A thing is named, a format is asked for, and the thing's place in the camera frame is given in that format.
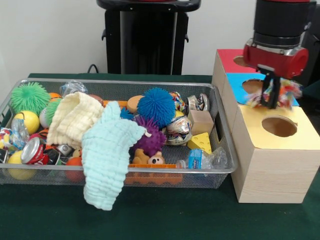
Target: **green tablecloth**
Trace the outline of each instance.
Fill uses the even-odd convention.
[[[31,74],[39,78],[134,79],[163,76]],[[177,82],[209,76],[170,76]],[[239,204],[230,176],[217,189],[124,187],[113,210],[97,210],[78,186],[0,186],[0,236],[11,239],[320,239],[320,174],[303,204]]]

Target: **blue bottle label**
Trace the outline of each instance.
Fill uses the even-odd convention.
[[[192,149],[188,159],[189,169],[201,169],[202,150]]]

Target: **wooden box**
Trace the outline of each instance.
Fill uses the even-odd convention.
[[[320,165],[320,137],[297,103],[292,110],[240,104],[244,85],[239,76],[235,84],[234,75],[240,74],[244,81],[263,79],[254,69],[233,62],[241,53],[218,50],[212,78],[239,158],[232,174],[238,201],[302,203]]]

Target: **black cable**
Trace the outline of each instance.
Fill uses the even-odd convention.
[[[98,73],[99,73],[99,70],[98,70],[98,68],[97,68],[97,66],[96,66],[95,64],[91,64],[90,67],[89,67],[89,69],[88,69],[88,71],[87,71],[86,73],[89,74],[90,71],[91,71],[91,69],[92,69],[92,67],[94,67],[96,73],[98,74]]]

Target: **metal basket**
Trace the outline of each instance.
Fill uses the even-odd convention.
[[[39,82],[48,92],[58,92],[59,87],[68,79],[29,78],[30,82]],[[132,168],[124,182],[125,186],[133,187],[166,187],[166,188],[212,188],[217,189],[229,173],[236,170],[238,157],[229,131],[225,111],[218,89],[204,83],[168,83],[110,80],[78,80],[85,84],[90,94],[95,94],[104,100],[126,101],[141,95],[148,89],[160,87],[169,92],[179,92],[184,101],[191,95],[204,93],[209,98],[210,114],[214,119],[214,128],[210,134],[212,149],[222,147],[227,154],[226,169],[176,169],[176,168]],[[10,95],[0,106],[0,122],[2,127],[10,127],[15,115],[10,108]],[[167,164],[175,164],[178,160],[188,157],[190,149],[187,146],[164,146],[162,154]],[[27,180],[13,178],[9,172],[32,173]],[[0,164],[0,184],[35,184],[35,185],[84,185],[85,181],[70,181],[69,174],[83,174],[81,166],[64,165],[26,165]]]

